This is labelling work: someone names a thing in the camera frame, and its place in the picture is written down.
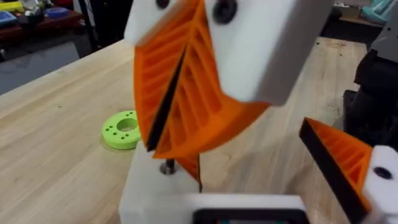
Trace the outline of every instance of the green ring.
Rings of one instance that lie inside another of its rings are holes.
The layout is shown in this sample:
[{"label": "green ring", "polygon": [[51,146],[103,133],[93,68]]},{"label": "green ring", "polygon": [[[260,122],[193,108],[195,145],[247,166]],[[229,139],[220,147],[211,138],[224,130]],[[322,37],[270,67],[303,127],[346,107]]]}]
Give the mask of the green ring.
[{"label": "green ring", "polygon": [[123,111],[113,115],[105,121],[101,131],[105,142],[120,150],[134,149],[141,139],[136,111]]}]

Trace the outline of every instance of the wooden workbench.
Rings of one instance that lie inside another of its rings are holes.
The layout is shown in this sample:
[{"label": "wooden workbench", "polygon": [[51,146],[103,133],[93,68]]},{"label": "wooden workbench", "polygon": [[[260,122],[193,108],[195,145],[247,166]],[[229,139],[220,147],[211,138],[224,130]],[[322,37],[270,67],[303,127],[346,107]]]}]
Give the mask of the wooden workbench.
[{"label": "wooden workbench", "polygon": [[[299,194],[312,223],[347,222],[298,132],[304,116],[341,118],[365,52],[319,39],[289,102],[202,156],[205,191]],[[100,129],[134,107],[131,60],[119,42],[0,96],[0,223],[119,223],[134,152],[104,146]]]}]

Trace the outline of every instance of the metal rod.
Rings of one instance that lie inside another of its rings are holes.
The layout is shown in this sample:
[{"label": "metal rod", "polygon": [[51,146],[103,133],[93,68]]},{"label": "metal rod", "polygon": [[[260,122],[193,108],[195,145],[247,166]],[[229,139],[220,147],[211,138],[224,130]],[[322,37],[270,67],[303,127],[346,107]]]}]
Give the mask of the metal rod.
[{"label": "metal rod", "polygon": [[175,173],[175,160],[166,159],[166,161],[160,166],[160,171],[164,175],[172,175]]}]

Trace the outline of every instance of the black screw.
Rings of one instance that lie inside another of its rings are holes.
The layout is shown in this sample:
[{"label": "black screw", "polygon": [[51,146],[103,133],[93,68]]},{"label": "black screw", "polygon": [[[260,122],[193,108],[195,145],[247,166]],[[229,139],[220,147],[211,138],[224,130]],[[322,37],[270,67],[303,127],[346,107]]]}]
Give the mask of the black screw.
[{"label": "black screw", "polygon": [[172,175],[175,173],[174,159],[166,159],[166,162],[160,166],[160,171],[164,175]]},{"label": "black screw", "polygon": [[390,171],[388,171],[384,167],[376,167],[373,169],[373,172],[377,174],[379,177],[386,179],[386,180],[391,180],[392,179],[392,174]]},{"label": "black screw", "polygon": [[159,9],[165,9],[169,4],[170,0],[156,0],[156,5]]},{"label": "black screw", "polygon": [[236,0],[217,0],[213,8],[213,19],[217,24],[229,24],[238,10]]}]

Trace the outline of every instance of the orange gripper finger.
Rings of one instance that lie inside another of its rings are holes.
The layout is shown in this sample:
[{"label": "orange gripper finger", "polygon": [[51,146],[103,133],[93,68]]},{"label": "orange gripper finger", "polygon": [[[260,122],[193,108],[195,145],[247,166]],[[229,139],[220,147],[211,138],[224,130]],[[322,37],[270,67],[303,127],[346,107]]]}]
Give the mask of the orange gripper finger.
[{"label": "orange gripper finger", "polygon": [[198,154],[235,137],[268,104],[238,102],[221,91],[204,0],[190,0],[135,49],[134,96],[144,142],[184,49],[177,89],[154,157],[177,159],[198,179]]},{"label": "orange gripper finger", "polygon": [[372,147],[338,129],[305,118],[300,138],[310,151],[351,223],[360,223],[371,206],[363,195]]}]

